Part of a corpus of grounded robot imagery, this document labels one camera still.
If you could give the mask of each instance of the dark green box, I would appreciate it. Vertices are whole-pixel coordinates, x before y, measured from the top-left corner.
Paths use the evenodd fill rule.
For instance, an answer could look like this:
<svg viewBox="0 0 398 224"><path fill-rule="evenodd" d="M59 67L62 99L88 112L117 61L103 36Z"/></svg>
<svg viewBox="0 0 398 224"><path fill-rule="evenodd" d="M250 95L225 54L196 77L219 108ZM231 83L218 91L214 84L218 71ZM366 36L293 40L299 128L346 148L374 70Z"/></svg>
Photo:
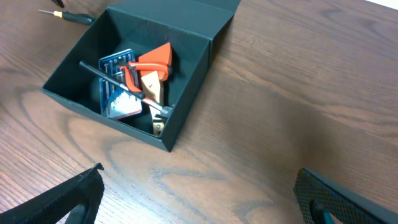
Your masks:
<svg viewBox="0 0 398 224"><path fill-rule="evenodd" d="M171 151L213 58L213 40L233 17L240 0L130 0L110 5L90 26L42 91L64 107ZM173 74L165 82L165 105L174 106L159 137L152 135L149 110L120 121L100 115L97 77L80 60L97 66L104 56L133 49L136 57L167 42Z"/></svg>

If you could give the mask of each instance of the black box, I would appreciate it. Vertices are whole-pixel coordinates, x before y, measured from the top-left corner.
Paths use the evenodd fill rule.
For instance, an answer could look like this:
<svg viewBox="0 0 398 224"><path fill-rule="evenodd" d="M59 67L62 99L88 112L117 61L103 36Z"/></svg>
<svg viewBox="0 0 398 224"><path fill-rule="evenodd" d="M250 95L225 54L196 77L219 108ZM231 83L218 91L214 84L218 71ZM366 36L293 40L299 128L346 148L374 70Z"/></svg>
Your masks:
<svg viewBox="0 0 398 224"><path fill-rule="evenodd" d="M110 5L41 90L72 111L171 151L211 65L213 40L233 17L239 1L130 0ZM152 134L149 110L119 121L101 116L99 93L93 91L98 78L82 70L80 60L97 67L100 58L115 52L133 49L138 57L167 42L173 48L174 72L164 83L164 103L174 110L160 136Z"/></svg>

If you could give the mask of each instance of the open box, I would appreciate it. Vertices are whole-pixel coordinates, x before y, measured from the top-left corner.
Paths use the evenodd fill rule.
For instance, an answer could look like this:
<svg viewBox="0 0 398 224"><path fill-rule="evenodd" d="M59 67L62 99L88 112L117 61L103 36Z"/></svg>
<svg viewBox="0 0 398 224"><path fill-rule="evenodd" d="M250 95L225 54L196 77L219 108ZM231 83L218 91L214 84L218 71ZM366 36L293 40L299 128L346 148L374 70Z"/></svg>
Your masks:
<svg viewBox="0 0 398 224"><path fill-rule="evenodd" d="M130 0L110 5L90 26L42 91L64 107L171 151L211 65L213 40L233 17L239 0ZM101 116L98 77L80 60L98 60L125 49L136 57L167 42L173 49L173 74L164 83L164 105L174 109L160 136L152 134L149 109L122 120Z"/></svg>

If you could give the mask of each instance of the screwdriver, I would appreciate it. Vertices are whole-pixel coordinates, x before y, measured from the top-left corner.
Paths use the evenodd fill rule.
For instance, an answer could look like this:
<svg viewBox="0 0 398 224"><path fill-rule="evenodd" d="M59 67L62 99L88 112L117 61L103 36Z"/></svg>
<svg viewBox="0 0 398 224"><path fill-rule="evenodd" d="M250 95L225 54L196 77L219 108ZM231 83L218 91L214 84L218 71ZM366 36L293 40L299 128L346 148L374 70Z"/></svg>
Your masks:
<svg viewBox="0 0 398 224"><path fill-rule="evenodd" d="M67 21L77 22L77 23L84 24L84 25L91 25L95 20L95 17L93 17L91 15L87 15L87 14L74 14L74 13L70 13L70 12L59 12L59 11L50 12L50 11L45 11L45 10L41 10L41 9L39 9L39 11L48 13L48 14L53 14L59 18L65 19Z"/></svg>

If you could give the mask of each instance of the wood grain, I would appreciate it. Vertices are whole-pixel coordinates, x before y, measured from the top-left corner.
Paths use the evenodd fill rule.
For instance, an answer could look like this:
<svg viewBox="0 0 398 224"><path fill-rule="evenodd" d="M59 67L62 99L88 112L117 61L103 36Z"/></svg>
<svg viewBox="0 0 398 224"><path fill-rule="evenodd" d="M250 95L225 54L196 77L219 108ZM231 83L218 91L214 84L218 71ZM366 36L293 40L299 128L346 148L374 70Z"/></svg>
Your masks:
<svg viewBox="0 0 398 224"><path fill-rule="evenodd" d="M111 1L65 1L99 14ZM398 212L398 12L242 0L167 154L39 92L87 27L0 7L0 212L101 162L98 223L302 223L310 167Z"/></svg>

